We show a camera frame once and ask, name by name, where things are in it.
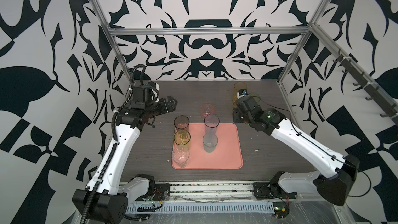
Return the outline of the tall green glass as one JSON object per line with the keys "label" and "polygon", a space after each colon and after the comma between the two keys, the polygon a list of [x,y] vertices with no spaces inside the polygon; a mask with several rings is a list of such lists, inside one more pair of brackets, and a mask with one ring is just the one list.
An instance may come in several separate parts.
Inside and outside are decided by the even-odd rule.
{"label": "tall green glass", "polygon": [[191,135],[187,130],[178,130],[174,134],[174,143],[177,147],[190,148]]}

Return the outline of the tall blue glass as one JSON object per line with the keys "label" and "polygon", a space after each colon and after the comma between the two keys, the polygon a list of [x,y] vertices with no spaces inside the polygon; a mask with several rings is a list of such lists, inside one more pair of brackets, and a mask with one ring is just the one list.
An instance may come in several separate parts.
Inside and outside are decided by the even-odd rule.
{"label": "tall blue glass", "polygon": [[216,134],[217,128],[220,124],[220,119],[217,115],[209,114],[204,119],[205,133]]}

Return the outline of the teal glass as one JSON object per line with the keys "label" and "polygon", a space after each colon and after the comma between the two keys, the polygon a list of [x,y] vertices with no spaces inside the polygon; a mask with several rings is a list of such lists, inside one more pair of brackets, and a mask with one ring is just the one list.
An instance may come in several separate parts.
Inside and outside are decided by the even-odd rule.
{"label": "teal glass", "polygon": [[211,153],[218,145],[218,137],[213,133],[207,133],[203,136],[204,150]]}

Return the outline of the tall clear glass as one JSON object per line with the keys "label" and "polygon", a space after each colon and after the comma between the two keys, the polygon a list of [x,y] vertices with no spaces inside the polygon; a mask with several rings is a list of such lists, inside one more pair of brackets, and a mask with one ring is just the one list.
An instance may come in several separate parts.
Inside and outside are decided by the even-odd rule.
{"label": "tall clear glass", "polygon": [[172,151],[172,160],[181,168],[185,168],[190,157],[187,147],[177,146]]}

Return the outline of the short pink glass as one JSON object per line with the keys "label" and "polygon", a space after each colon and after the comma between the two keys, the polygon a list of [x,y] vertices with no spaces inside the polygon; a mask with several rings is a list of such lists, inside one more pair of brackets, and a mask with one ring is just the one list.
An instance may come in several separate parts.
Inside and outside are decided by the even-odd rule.
{"label": "short pink glass", "polygon": [[201,116],[205,119],[208,115],[212,115],[215,113],[215,107],[212,104],[204,104],[201,109]]}

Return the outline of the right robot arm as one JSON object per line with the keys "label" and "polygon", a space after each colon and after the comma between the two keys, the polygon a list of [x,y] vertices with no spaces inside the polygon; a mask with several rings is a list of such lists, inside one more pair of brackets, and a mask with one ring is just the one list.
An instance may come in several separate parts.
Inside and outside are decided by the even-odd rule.
{"label": "right robot arm", "polygon": [[290,194],[318,194],[328,202],[342,206],[361,172],[360,161],[354,155],[342,155],[322,145],[299,129],[280,110],[263,110],[256,100],[243,96],[233,108],[234,123],[245,123],[258,132],[289,146],[314,168],[314,172],[277,172],[266,186],[256,186],[257,199],[286,199]]}

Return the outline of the tall dark grey glass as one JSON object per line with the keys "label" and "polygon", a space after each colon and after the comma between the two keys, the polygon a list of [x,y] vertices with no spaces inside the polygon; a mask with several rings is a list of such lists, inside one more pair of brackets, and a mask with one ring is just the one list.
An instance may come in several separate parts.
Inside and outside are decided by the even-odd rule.
{"label": "tall dark grey glass", "polygon": [[174,127],[176,131],[189,130],[190,119],[185,115],[179,115],[174,119]]}

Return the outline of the tall yellow glass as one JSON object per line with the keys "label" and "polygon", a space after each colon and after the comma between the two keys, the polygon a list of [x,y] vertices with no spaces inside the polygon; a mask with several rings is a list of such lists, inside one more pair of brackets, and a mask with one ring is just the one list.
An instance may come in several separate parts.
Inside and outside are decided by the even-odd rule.
{"label": "tall yellow glass", "polygon": [[247,89],[247,85],[243,82],[237,82],[234,85],[234,95],[233,95],[233,102],[236,102],[238,100],[237,98],[237,92],[239,89]]}

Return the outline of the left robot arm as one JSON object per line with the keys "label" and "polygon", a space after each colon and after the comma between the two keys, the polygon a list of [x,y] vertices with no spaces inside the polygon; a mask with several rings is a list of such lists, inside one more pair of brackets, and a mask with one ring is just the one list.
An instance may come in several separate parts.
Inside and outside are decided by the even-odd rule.
{"label": "left robot arm", "polygon": [[157,83],[143,81],[145,70],[143,64],[131,70],[127,97],[111,120],[110,145],[85,189],[77,189],[73,195],[82,224],[89,220],[118,224],[133,201],[149,198],[155,191],[153,176],[146,174],[120,185],[127,159],[144,126],[154,128],[156,117],[175,111],[178,104],[172,96],[160,98]]}

